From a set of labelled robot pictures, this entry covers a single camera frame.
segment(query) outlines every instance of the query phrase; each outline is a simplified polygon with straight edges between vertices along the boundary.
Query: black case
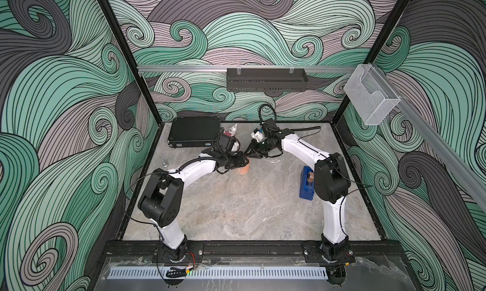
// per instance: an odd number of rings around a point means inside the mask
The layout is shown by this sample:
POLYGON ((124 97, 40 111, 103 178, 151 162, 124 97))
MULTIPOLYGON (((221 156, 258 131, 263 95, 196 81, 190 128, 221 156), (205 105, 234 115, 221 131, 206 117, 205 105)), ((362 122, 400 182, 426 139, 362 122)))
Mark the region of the black case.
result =
POLYGON ((221 126, 219 117, 181 117, 172 122, 171 148, 210 147, 221 126))

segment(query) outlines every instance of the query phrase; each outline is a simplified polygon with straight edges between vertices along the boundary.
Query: blue container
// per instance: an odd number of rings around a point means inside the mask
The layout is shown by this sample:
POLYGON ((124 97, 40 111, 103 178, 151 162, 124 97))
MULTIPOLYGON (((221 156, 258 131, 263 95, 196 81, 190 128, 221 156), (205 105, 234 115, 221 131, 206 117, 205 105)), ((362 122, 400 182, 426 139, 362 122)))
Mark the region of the blue container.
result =
POLYGON ((312 200, 314 197, 314 182, 307 181, 307 174, 313 172, 308 166, 305 166, 300 175, 300 194, 299 197, 312 200))

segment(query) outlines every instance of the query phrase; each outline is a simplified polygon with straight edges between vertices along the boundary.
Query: metal bracket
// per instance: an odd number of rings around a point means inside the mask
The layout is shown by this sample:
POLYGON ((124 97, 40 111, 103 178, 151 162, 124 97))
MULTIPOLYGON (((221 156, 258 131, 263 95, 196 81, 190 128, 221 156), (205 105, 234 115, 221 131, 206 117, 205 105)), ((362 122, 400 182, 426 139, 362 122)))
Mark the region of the metal bracket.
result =
POLYGON ((196 263, 202 263, 204 243, 197 241, 188 241, 184 250, 184 256, 182 260, 180 262, 174 262, 174 250, 168 248, 162 242, 160 242, 160 245, 157 247, 157 262, 172 265, 191 264, 192 256, 191 254, 189 254, 189 252, 192 252, 194 254, 194 259, 196 263))

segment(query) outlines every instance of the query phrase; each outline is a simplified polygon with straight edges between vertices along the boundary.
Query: aluminum rail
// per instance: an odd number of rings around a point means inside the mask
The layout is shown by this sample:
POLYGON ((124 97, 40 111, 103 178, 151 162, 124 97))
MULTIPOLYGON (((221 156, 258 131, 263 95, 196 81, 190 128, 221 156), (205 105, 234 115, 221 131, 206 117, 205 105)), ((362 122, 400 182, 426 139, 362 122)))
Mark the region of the aluminum rail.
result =
POLYGON ((225 73, 228 68, 303 68, 306 73, 350 74, 356 66, 161 64, 138 65, 137 68, 140 73, 225 73))

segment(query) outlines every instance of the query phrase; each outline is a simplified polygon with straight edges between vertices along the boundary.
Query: enclosure wall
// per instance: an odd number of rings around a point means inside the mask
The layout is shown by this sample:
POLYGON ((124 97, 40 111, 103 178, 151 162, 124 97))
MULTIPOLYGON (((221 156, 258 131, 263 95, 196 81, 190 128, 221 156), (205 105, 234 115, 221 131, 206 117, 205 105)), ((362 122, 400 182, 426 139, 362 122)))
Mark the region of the enclosure wall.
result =
MULTIPOLYGON (((375 64, 486 181, 485 0, 411 0, 375 64)), ((364 126, 350 104, 337 124, 386 236, 424 289, 484 290, 486 216, 398 109, 364 126)))
POLYGON ((157 131, 97 0, 0 0, 0 281, 86 289, 157 131))
MULTIPOLYGON (((363 63, 397 0, 109 0, 137 63, 363 63)), ((303 93, 229 93, 223 73, 146 73, 161 117, 330 121, 348 75, 310 74, 303 93)))

